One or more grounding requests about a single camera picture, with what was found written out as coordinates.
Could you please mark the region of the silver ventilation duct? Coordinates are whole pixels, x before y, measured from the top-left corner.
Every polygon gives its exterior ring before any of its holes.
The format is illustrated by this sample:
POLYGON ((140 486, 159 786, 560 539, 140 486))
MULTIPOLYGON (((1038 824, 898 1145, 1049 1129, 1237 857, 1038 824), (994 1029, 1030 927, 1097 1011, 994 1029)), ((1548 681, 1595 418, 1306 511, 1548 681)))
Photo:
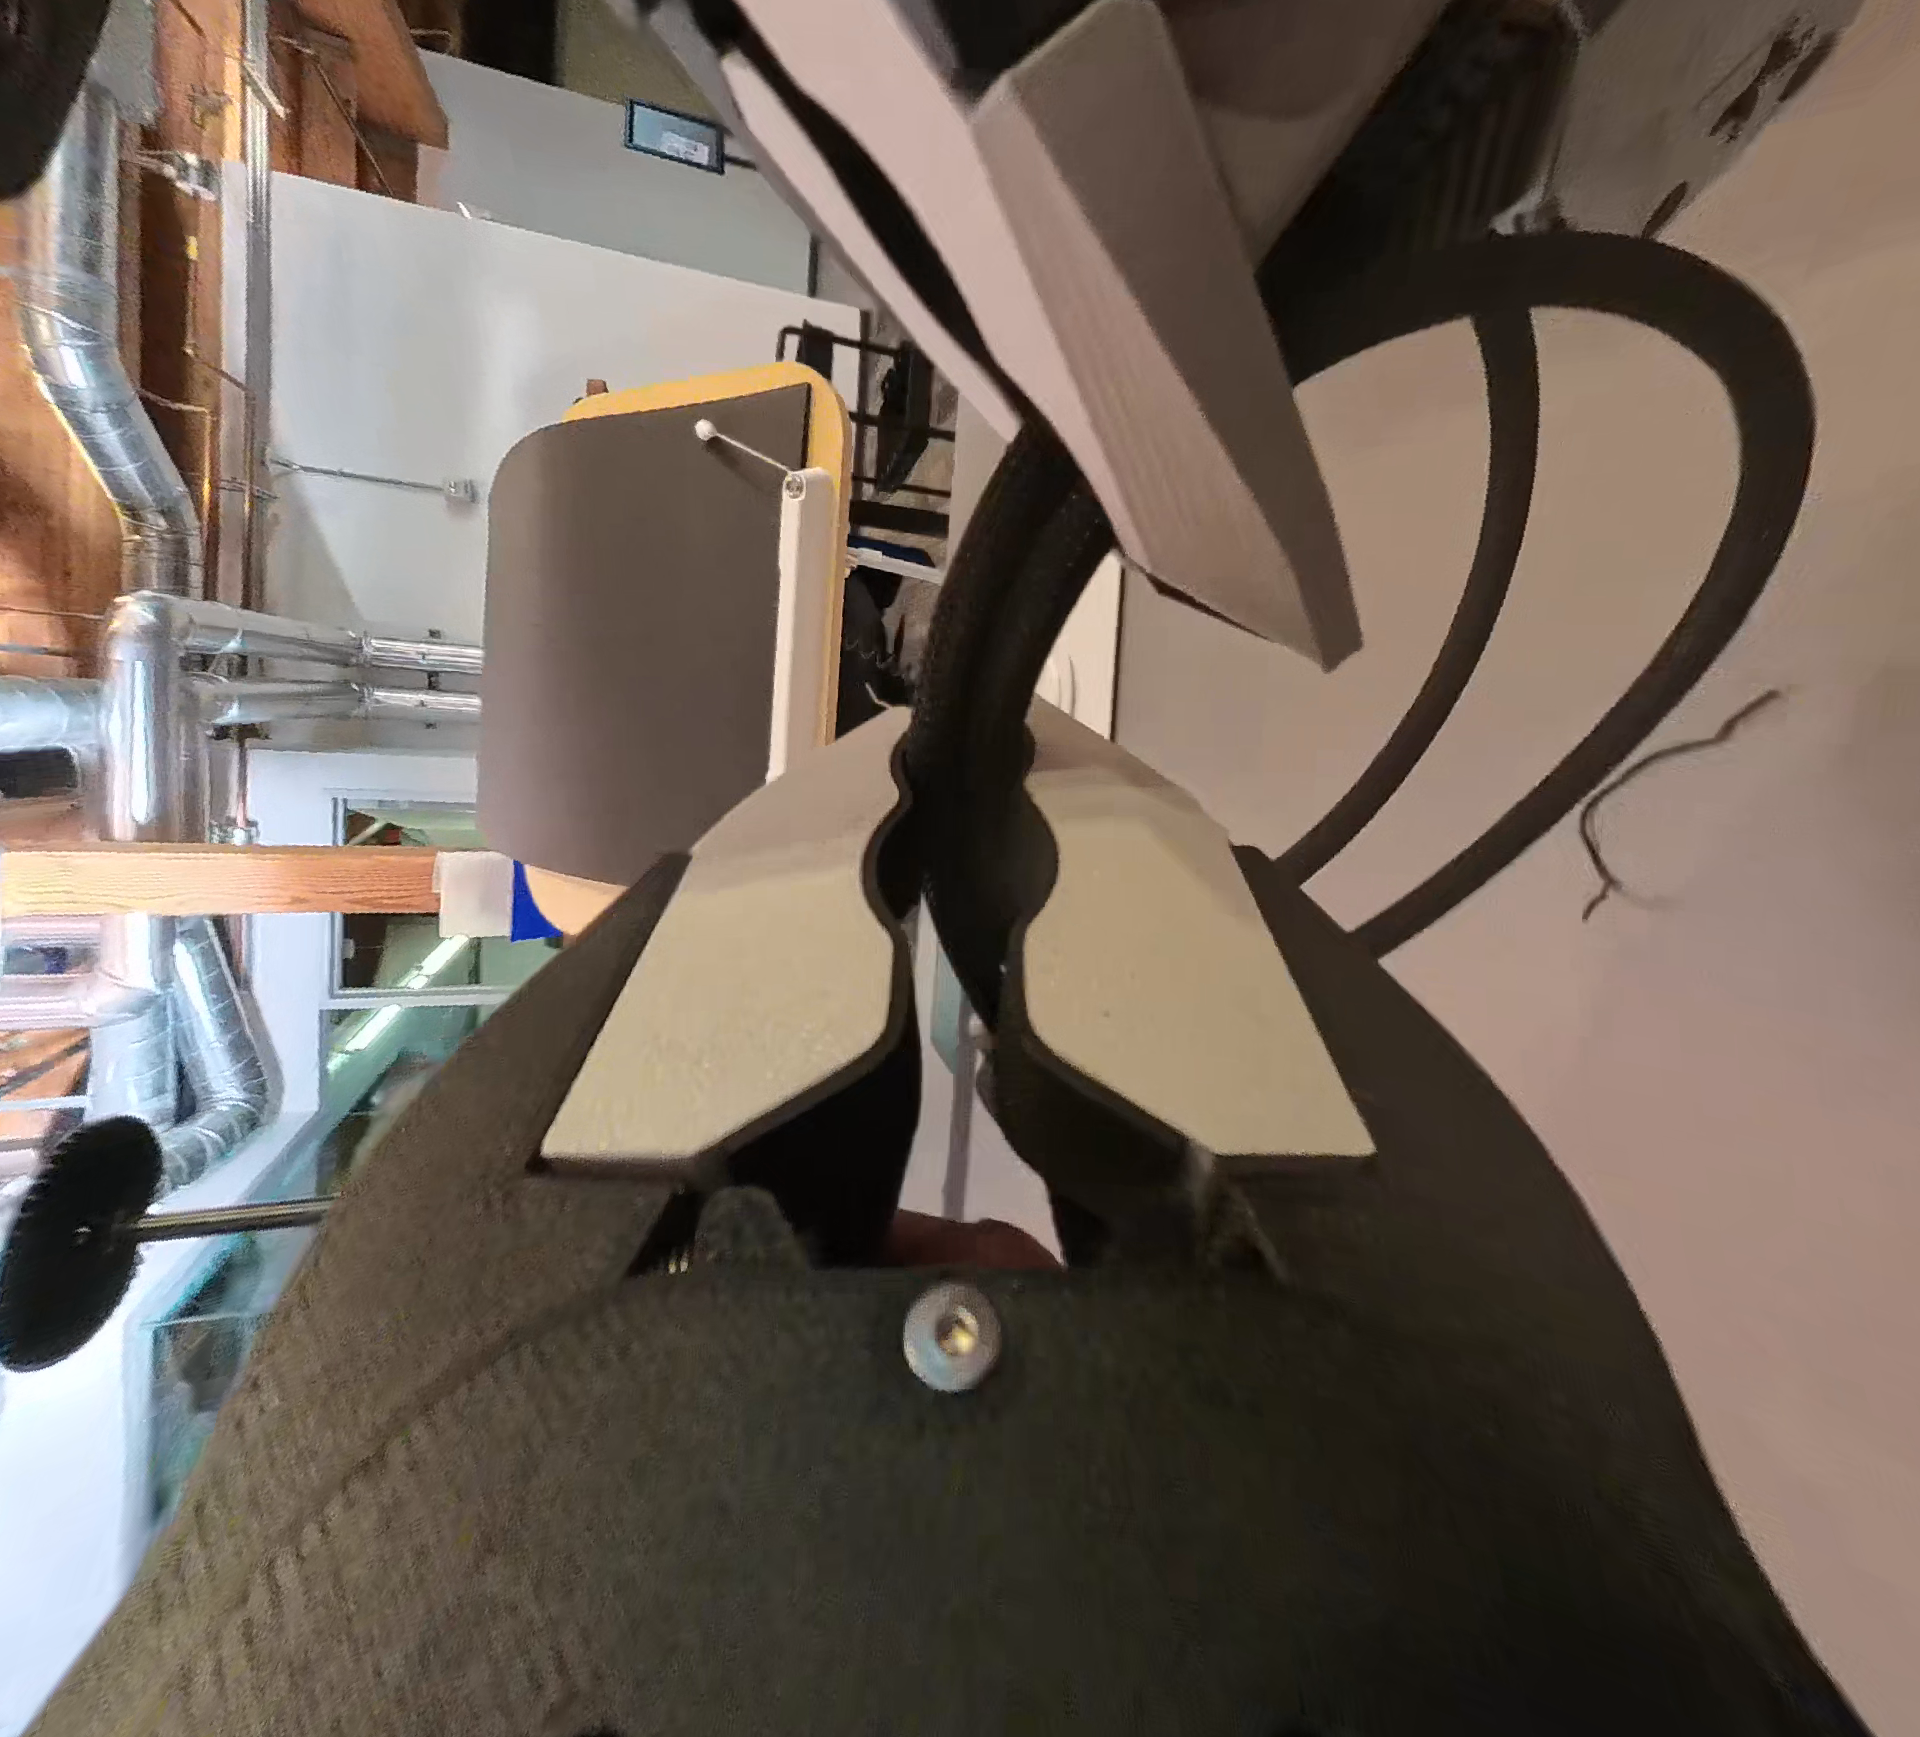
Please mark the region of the silver ventilation duct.
MULTIPOLYGON (((64 756, 93 782, 113 847, 198 844, 207 740, 232 726, 402 716, 474 721, 478 696, 350 681, 218 679, 201 661, 476 676, 469 646, 279 620, 197 598, 201 524, 120 342, 120 111, 86 83, 27 194, 12 274, 37 382, 116 511, 130 590, 108 610, 94 679, 5 679, 5 758, 64 756)), ((156 1129, 181 1191, 273 1123, 279 1074, 205 912, 96 911, 94 963, 5 979, 6 1030, 85 1030, 90 1116, 156 1129)))

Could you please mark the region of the blue and white tape block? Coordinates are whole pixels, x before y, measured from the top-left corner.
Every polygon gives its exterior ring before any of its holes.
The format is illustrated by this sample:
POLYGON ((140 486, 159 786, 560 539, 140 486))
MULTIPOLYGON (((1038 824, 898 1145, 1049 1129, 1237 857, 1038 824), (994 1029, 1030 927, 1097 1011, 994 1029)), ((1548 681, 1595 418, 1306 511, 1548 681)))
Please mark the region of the blue and white tape block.
POLYGON ((529 868, 506 854, 444 849, 434 861, 443 937, 559 941, 564 928, 534 894, 529 868))

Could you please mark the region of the large black panel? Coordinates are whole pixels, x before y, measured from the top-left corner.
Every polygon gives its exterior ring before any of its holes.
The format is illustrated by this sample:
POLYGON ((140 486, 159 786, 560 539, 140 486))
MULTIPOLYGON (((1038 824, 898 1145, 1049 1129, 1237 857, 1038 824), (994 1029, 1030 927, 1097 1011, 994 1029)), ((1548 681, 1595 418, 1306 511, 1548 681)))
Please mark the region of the large black panel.
POLYGON ((766 777, 778 463, 812 389, 536 428, 488 500, 478 821, 531 868, 631 886, 766 777))

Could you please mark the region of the black thread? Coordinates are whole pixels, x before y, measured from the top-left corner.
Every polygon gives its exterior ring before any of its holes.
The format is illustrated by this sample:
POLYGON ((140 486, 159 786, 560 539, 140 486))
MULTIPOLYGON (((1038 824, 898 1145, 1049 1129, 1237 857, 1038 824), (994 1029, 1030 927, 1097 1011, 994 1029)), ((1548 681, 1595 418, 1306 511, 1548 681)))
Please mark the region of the black thread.
POLYGON ((1608 808, 1627 794, 1638 781, 1646 778, 1651 772, 1697 760, 1701 756, 1710 756, 1734 743, 1757 719, 1766 716, 1778 707, 1789 703, 1792 694, 1790 687, 1775 684, 1744 700, 1738 708, 1722 716, 1717 726, 1704 734, 1693 734, 1676 738, 1655 748, 1644 748, 1627 764, 1621 764, 1602 784, 1598 784, 1574 813, 1574 835, 1583 858, 1591 870, 1591 889, 1579 911, 1579 923, 1588 927, 1595 918, 1613 905, 1627 905, 1630 909, 1658 911, 1666 909, 1669 901, 1638 891, 1628 883, 1621 868, 1613 862, 1608 849, 1605 847, 1605 816, 1608 808))

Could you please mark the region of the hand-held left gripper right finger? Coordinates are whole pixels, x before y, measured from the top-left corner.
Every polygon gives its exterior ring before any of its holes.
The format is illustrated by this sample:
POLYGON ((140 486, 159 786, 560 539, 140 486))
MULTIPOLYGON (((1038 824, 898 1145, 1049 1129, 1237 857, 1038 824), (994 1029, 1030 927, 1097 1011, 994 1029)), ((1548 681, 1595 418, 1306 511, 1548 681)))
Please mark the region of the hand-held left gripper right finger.
POLYGON ((1227 830, 1046 703, 1022 800, 1052 858, 1011 937, 1006 1035, 1071 1092, 1222 1169, 1360 1166, 1377 1141, 1227 830))

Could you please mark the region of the black disc on rod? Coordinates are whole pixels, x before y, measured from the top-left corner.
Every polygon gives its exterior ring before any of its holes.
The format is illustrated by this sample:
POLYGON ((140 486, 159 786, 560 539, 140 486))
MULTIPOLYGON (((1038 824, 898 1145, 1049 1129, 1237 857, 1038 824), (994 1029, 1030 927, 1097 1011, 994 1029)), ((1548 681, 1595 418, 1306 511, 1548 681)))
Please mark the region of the black disc on rod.
POLYGON ((330 1198, 156 1212, 160 1138, 115 1118, 69 1135, 27 1188, 2 1253, 2 1367, 28 1376, 85 1350, 133 1289, 149 1246, 307 1231, 330 1198))

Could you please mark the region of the wooden ceiling beam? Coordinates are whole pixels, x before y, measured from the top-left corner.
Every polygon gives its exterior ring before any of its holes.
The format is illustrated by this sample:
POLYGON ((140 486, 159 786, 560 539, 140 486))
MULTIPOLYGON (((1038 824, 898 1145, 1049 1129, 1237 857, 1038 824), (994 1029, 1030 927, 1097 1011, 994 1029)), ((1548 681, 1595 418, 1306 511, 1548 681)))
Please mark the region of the wooden ceiling beam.
POLYGON ((463 850, 72 842, 5 849, 21 916, 429 912, 463 850))

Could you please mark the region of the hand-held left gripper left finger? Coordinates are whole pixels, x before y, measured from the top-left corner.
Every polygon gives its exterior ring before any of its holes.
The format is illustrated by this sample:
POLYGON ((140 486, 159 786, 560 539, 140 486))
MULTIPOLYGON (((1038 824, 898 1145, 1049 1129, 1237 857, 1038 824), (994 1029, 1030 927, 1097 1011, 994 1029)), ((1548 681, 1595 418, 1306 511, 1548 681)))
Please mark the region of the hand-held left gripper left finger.
POLYGON ((806 753, 689 857, 541 1144, 691 1180, 878 1067, 913 988, 883 854, 906 711, 806 753))

